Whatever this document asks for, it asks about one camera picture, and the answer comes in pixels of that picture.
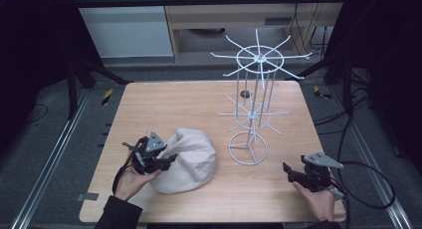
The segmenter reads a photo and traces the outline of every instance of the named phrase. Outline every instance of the cabinet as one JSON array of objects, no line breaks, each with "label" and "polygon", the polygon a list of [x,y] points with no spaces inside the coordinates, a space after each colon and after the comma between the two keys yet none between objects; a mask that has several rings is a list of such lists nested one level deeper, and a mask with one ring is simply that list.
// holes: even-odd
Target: cabinet
[{"label": "cabinet", "polygon": [[165,7],[171,43],[177,59],[184,29],[262,28],[278,25],[292,35],[296,53],[304,54],[315,26],[333,26],[341,3],[247,4]]},{"label": "cabinet", "polygon": [[105,64],[135,62],[133,58],[173,56],[161,6],[80,11]]}]

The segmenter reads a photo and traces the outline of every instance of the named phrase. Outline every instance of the white cloth bag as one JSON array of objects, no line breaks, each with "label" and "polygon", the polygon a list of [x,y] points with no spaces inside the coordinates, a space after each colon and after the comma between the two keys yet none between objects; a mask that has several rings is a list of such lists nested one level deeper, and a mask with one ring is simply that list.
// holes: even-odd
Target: white cloth bag
[{"label": "white cloth bag", "polygon": [[213,178],[217,157],[206,132],[178,128],[158,157],[168,157],[174,153],[178,155],[170,168],[150,182],[157,191],[171,194],[193,190]]}]

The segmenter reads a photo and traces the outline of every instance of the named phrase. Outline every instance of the hand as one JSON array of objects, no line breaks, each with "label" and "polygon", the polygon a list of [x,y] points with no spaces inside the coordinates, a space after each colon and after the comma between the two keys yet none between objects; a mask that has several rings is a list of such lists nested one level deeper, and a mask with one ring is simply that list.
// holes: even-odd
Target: hand
[{"label": "hand", "polygon": [[330,191],[310,192],[298,182],[293,182],[293,186],[305,198],[316,220],[333,220],[334,195]]},{"label": "hand", "polygon": [[156,170],[150,174],[141,175],[129,165],[118,181],[114,196],[123,200],[129,200],[136,194],[147,182],[155,179],[161,170]]}]

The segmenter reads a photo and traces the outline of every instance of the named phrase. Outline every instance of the black sleeve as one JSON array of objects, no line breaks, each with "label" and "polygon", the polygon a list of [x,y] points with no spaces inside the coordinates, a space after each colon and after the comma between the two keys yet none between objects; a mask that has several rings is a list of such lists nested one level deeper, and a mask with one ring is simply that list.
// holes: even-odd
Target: black sleeve
[{"label": "black sleeve", "polygon": [[305,229],[341,229],[341,227],[337,222],[321,221]]},{"label": "black sleeve", "polygon": [[134,229],[140,213],[142,213],[142,208],[110,196],[95,229]]}]

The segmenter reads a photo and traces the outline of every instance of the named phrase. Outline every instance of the white wall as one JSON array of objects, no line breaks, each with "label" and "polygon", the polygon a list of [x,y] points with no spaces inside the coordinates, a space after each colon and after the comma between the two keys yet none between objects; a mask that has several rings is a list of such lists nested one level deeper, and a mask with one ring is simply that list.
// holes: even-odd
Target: white wall
[{"label": "white wall", "polygon": [[102,58],[173,56],[163,7],[80,11]]}]

